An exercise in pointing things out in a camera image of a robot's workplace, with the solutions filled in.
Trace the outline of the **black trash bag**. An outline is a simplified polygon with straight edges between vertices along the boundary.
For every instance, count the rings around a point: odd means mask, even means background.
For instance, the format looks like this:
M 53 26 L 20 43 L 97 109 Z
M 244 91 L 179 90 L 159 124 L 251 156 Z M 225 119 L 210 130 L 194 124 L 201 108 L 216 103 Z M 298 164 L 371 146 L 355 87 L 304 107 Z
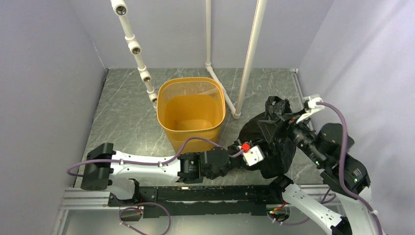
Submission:
M 260 147 L 264 159 L 247 167 L 259 170 L 264 179 L 284 175 L 289 171 L 296 152 L 296 146 L 287 137 L 278 137 L 271 123 L 282 115 L 292 113 L 290 102 L 278 96 L 270 96 L 265 102 L 265 111 L 250 119 L 239 132 L 241 142 L 251 142 Z

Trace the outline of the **yellow plastic trash bin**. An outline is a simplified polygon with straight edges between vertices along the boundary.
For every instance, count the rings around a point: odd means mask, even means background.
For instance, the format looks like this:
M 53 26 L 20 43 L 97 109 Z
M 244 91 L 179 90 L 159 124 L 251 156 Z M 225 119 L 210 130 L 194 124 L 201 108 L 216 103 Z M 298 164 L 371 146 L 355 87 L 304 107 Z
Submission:
M 160 87 L 157 119 L 175 152 L 212 149 L 225 117 L 223 90 L 212 78 L 175 78 Z

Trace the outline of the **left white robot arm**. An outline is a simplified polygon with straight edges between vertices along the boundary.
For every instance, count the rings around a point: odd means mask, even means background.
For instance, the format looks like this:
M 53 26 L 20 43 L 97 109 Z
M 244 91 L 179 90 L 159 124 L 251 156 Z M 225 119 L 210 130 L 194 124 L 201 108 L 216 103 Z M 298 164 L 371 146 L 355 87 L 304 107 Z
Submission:
M 131 155 L 114 151 L 113 147 L 113 143 L 103 143 L 87 154 L 80 187 L 108 190 L 129 206 L 140 201 L 138 185 L 143 180 L 198 184 L 204 179 L 224 177 L 233 168 L 248 167 L 242 153 L 231 156 L 222 147 L 172 158 Z

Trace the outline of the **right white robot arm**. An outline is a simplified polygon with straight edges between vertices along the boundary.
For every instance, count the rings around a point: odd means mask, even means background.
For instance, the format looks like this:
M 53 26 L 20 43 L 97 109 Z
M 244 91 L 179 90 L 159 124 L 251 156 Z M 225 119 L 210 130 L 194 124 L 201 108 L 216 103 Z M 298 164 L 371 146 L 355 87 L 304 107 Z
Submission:
M 342 203 L 345 215 L 329 210 L 286 176 L 270 183 L 272 201 L 295 206 L 328 235 L 384 234 L 377 213 L 369 203 L 367 169 L 347 153 L 354 141 L 347 133 L 344 117 L 341 123 L 325 124 L 318 134 L 295 119 L 295 114 L 286 114 L 275 121 L 260 120 L 258 126 L 266 140 L 289 139 L 314 162 L 321 170 L 323 182 Z

